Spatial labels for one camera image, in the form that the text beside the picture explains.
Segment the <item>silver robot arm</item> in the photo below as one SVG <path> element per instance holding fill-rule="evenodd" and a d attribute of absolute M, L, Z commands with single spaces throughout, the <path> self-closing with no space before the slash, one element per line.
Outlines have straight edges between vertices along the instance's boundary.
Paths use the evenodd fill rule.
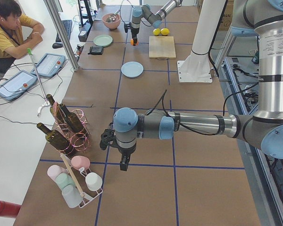
<path fill-rule="evenodd" d="M 122 155 L 121 170 L 128 169 L 138 138 L 170 139 L 179 130 L 237 138 L 283 159 L 283 0 L 235 1 L 232 33 L 260 38 L 258 110 L 252 116 L 220 116 L 121 108 L 113 117 L 112 144 Z"/>
<path fill-rule="evenodd" d="M 128 30 L 131 30 L 131 45 L 138 45 L 137 35 L 143 18 L 154 28 L 159 28 L 162 24 L 162 20 L 165 19 L 173 9 L 181 6 L 182 0 L 170 0 L 157 13 L 153 13 L 149 5 L 133 7 L 131 22 L 124 24 L 125 33 L 128 33 Z"/>

